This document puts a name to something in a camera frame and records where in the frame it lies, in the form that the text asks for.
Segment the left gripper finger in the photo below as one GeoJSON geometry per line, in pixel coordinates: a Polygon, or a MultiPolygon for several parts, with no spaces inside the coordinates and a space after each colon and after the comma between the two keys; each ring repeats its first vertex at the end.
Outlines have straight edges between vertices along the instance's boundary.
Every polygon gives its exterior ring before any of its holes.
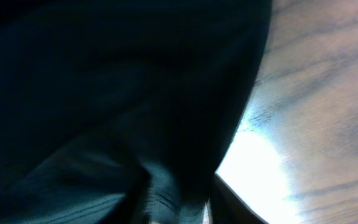
{"type": "Polygon", "coordinates": [[[213,224],[267,224],[217,174],[209,198],[213,224]]]}

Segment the black orange-lined jersey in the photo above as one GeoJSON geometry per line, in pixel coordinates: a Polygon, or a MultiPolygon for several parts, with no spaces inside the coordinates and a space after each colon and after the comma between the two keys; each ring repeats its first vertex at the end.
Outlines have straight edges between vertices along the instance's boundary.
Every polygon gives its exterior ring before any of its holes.
{"type": "Polygon", "coordinates": [[[0,1],[0,223],[201,223],[271,1],[0,1]]]}

